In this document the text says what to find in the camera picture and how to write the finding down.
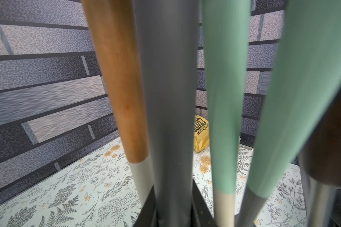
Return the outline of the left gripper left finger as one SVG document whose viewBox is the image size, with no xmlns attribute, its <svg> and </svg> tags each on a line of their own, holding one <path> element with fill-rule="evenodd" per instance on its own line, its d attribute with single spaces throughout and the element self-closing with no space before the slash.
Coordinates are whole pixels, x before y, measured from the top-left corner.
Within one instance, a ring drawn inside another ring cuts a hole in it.
<svg viewBox="0 0 341 227">
<path fill-rule="evenodd" d="M 157 227 L 157 210 L 154 186 L 151 188 L 147 200 L 142 207 L 133 227 Z"/>
</svg>

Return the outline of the grey turner mint handle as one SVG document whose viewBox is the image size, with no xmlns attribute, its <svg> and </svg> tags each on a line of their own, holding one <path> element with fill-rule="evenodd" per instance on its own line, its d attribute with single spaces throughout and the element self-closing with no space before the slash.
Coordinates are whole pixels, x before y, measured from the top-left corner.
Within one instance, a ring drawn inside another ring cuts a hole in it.
<svg viewBox="0 0 341 227">
<path fill-rule="evenodd" d="M 289 1 L 236 226 L 249 227 L 341 88 L 341 1 Z"/>
</svg>

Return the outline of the grey utensil rack stand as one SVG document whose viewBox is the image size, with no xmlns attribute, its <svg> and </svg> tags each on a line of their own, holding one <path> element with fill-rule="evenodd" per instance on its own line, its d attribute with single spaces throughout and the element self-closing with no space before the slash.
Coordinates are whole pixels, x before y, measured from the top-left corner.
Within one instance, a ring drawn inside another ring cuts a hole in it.
<svg viewBox="0 0 341 227">
<path fill-rule="evenodd" d="M 191 223 L 198 1 L 135 1 L 158 223 Z"/>
</svg>

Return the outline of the cream turner mint handle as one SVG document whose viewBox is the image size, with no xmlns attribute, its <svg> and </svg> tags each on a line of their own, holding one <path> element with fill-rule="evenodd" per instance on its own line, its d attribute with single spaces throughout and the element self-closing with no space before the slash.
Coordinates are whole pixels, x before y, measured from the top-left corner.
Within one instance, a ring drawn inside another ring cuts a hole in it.
<svg viewBox="0 0 341 227">
<path fill-rule="evenodd" d="M 202 14 L 214 217 L 232 227 L 251 2 L 203 1 Z"/>
</svg>

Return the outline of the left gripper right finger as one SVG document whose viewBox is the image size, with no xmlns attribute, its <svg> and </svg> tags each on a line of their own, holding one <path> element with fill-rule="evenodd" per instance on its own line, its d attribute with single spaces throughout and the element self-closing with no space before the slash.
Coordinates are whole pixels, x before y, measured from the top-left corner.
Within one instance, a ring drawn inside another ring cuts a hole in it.
<svg viewBox="0 0 341 227">
<path fill-rule="evenodd" d="M 195 180 L 192 185 L 192 210 L 191 210 L 191 226 L 192 227 L 217 227 L 201 192 L 199 191 Z"/>
</svg>

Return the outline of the grey spatula dark wood handle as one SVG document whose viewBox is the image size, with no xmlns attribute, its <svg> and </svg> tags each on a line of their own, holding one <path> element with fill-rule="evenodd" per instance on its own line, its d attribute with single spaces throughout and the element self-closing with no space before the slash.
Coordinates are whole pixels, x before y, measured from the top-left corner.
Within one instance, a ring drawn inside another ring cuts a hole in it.
<svg viewBox="0 0 341 227">
<path fill-rule="evenodd" d="M 336 193 L 341 189 L 341 89 L 302 148 L 302 167 L 310 177 L 307 226 L 329 224 Z"/>
</svg>

